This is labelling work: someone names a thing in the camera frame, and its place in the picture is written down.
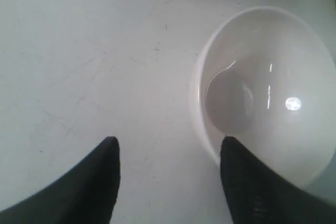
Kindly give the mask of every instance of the white bowl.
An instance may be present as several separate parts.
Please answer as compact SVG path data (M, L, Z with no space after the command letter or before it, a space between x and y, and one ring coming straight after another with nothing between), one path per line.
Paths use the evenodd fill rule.
M210 119L205 104L213 79L218 111L232 116L239 108L233 101L245 106L233 122ZM226 82L242 91L226 93ZM295 15L255 7L232 17L204 47L190 87L195 129L217 164L225 134L298 187L329 164L336 148L336 70L317 34ZM226 102L220 105L222 95Z

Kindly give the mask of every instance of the countertop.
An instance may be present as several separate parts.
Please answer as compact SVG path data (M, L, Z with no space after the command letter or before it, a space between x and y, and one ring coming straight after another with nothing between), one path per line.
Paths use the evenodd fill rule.
M219 169L191 124L194 63L222 22L258 5L294 12L332 44L331 0L310 2L0 0L0 209L114 135L113 223L232 223Z

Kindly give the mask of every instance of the black object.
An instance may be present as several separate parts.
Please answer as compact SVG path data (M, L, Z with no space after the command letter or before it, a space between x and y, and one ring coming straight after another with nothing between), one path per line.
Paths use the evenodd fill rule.
M222 143L222 185L234 224L336 223L336 207L295 187L234 137Z
M0 213L5 224L108 224L120 184L119 144L107 137L44 190Z

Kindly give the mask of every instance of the white surface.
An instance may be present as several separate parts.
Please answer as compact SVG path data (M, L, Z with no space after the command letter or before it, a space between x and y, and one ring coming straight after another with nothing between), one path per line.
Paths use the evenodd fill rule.
M301 188L327 167L336 69L301 19L274 7L239 13L211 37L194 71L195 129L217 163L227 134Z
M257 5L284 7L334 40L331 0L0 0L0 209L115 135L114 223L230 223L188 85L213 31Z

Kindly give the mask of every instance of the bowl rim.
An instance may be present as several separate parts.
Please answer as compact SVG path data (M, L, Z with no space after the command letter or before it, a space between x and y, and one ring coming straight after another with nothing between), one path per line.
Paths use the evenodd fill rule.
M321 41L321 38L317 35L317 33L300 17L296 16L295 14L279 8L279 7L274 7L274 6L256 6L252 8L245 9L243 11L237 12L235 15L230 17L228 20L223 22L216 30L215 32L210 36L210 39L207 41L205 46L203 47L203 50L201 54L199 55L197 62L194 66L194 70L192 73L192 81L190 85L190 109L191 109L191 116L192 116L192 121L194 128L198 134L198 138L201 141L201 144L203 147L206 149L208 154L210 155L211 159L217 164L217 166L220 166L220 153L216 153L214 148L212 147L210 137L207 133L206 127L205 127L205 122L204 122L204 116L202 113L202 105L201 105L201 79L203 76L203 71L204 71L204 65L205 65L205 60L208 56L209 50L211 46L213 45L214 41L217 39L219 34L222 32L225 27L234 21L235 19L239 18L240 16L246 14L246 13L251 13L259 10L267 10L267 11L272 11L276 13L280 13L282 15L285 15L287 17L290 17L300 23L301 25L304 26L304 28L311 33L312 35L316 36L317 39L322 43L322 46L325 48L326 52L330 55L328 49L324 45L324 43Z

